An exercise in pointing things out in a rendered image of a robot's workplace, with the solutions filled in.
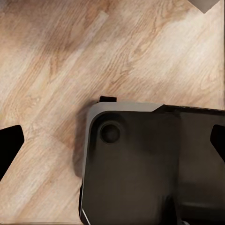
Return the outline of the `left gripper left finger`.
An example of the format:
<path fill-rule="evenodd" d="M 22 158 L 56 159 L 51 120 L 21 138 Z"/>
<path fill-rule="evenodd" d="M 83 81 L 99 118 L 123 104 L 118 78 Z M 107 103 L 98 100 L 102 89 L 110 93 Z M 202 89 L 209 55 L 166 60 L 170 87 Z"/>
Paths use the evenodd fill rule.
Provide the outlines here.
<path fill-rule="evenodd" d="M 4 177 L 23 144 L 24 135 L 21 125 L 0 130 L 0 180 Z"/>

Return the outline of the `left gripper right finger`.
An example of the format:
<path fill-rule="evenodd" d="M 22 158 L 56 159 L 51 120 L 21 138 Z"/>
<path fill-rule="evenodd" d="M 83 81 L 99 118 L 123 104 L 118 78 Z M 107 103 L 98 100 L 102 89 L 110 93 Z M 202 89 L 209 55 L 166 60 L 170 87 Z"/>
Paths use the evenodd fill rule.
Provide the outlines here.
<path fill-rule="evenodd" d="M 217 152 L 225 162 L 225 127 L 220 125 L 214 125 L 211 138 L 211 144 L 216 148 Z"/>

